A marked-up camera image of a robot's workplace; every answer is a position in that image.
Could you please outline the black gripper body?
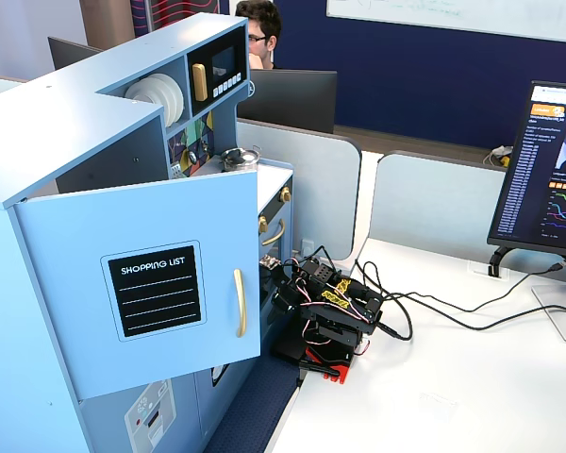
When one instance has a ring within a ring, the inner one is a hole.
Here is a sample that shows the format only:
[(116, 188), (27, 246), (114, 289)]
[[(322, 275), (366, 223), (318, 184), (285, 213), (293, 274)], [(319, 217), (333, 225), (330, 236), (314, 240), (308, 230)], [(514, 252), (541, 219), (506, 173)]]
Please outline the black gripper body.
[(298, 290), (295, 279), (289, 277), (283, 268), (278, 268), (275, 272), (275, 286), (278, 289), (278, 296), (284, 302), (306, 302), (305, 296)]

